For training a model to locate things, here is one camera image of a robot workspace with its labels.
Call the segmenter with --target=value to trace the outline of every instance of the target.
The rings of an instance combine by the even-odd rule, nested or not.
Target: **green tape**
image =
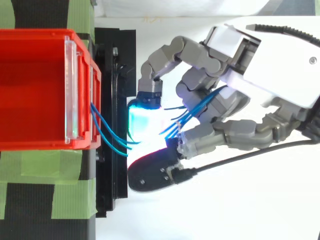
[[[320,16],[320,0],[314,0],[315,15]]]
[[[90,0],[69,0],[67,28],[90,34],[95,42],[95,14]]]
[[[90,219],[96,213],[95,178],[54,186],[52,219]]]
[[[16,25],[11,0],[0,0],[0,29],[14,29]]]
[[[7,183],[0,183],[0,220],[5,219]]]
[[[74,185],[81,162],[81,150],[3,151],[0,183]]]
[[[89,40],[82,40],[82,42],[84,43],[84,45],[88,49],[89,48]]]

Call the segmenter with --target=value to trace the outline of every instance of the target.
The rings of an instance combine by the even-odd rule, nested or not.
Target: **robotic hand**
[[[141,67],[137,101],[145,108],[159,108],[160,79],[182,61],[192,67],[176,86],[176,93],[191,111],[219,81],[223,88],[195,117],[200,125],[167,140],[167,148],[135,161],[128,169],[129,186],[153,191],[184,182],[205,169],[283,147],[320,141],[320,40],[290,27],[249,25],[246,32],[233,26],[213,27],[197,43],[177,36],[150,55]],[[253,99],[263,107],[277,106],[262,123],[228,120]],[[286,143],[293,130],[310,141]],[[261,149],[211,166],[183,169],[181,159],[212,152],[227,145],[240,150]]]

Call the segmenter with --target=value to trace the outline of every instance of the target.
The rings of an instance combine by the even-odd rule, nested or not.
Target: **red container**
[[[90,102],[101,72],[73,30],[0,30],[0,151],[97,148]]]

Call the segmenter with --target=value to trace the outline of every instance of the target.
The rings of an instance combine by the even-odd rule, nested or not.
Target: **clear plastic panel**
[[[64,133],[65,143],[79,138],[78,128],[78,57],[77,45],[64,38]]]
[[[94,104],[94,68],[90,67],[90,104]],[[94,137],[94,131],[93,131],[93,116],[90,114],[90,131],[91,131],[91,141]]]

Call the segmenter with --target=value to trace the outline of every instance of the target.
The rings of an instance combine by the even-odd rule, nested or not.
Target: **white backdrop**
[[[97,0],[97,17],[248,16],[268,0]]]
[[[288,25],[320,38],[318,17],[97,18],[96,27],[136,29],[139,79],[142,63],[175,36],[201,41],[212,26],[225,22],[238,28],[254,23]],[[175,86],[188,68],[181,64],[162,78],[164,107],[181,104]],[[298,90],[303,80],[292,84]],[[233,119],[260,122],[272,110],[251,102]],[[196,124],[194,120],[188,127]],[[288,140],[302,139],[300,133],[293,132]],[[138,146],[128,161],[148,153],[150,147],[156,148],[157,142]],[[242,153],[222,146],[183,163],[198,167]],[[117,200],[106,219],[97,219],[96,239],[316,240],[320,231],[319,154],[319,146],[284,149],[217,167],[162,191],[129,191],[129,198]]]

